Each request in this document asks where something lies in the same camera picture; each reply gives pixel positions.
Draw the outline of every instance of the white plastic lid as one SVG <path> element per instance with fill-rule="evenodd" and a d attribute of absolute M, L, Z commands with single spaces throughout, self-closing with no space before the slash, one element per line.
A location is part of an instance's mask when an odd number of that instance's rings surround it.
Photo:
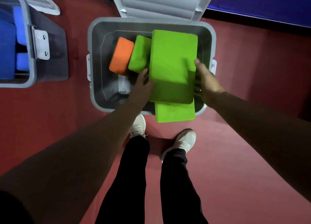
<path fill-rule="evenodd" d="M 211 0 L 114 0 L 121 17 L 199 21 Z"/>
<path fill-rule="evenodd" d="M 39 12 L 60 15 L 59 7 L 52 0 L 26 0 L 27 3 Z"/>

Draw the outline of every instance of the container of blue blocks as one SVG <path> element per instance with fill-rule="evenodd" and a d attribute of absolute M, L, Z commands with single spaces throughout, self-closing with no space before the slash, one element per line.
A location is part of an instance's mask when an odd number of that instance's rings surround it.
<path fill-rule="evenodd" d="M 0 0 L 0 87 L 68 79 L 65 31 L 28 5 Z"/>

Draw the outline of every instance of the person's left arm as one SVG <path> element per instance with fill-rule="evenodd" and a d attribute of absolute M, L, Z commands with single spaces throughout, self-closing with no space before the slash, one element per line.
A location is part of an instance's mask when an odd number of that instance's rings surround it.
<path fill-rule="evenodd" d="M 35 223 L 79 223 L 150 98 L 154 83 L 146 82 L 147 69 L 124 105 L 2 175 L 0 190 L 16 197 Z"/>

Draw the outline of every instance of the blue wall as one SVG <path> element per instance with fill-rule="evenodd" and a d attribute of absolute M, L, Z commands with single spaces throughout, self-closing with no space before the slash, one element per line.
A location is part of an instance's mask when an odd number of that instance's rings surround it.
<path fill-rule="evenodd" d="M 208 8 L 311 27 L 311 0 L 212 0 Z"/>

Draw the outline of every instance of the hand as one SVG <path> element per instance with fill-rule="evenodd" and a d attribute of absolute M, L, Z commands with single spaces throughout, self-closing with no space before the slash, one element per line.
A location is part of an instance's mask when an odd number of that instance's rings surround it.
<path fill-rule="evenodd" d="M 149 69 L 146 68 L 138 75 L 135 86 L 126 101 L 127 105 L 134 107 L 138 113 L 141 112 L 142 108 L 150 99 L 151 91 L 155 86 L 154 81 L 148 81 L 148 71 Z"/>
<path fill-rule="evenodd" d="M 194 63 L 200 77 L 200 84 L 196 85 L 194 92 L 201 96 L 208 107 L 214 108 L 217 96 L 225 92 L 225 90 L 221 87 L 214 74 L 211 73 L 200 60 L 196 59 Z"/>

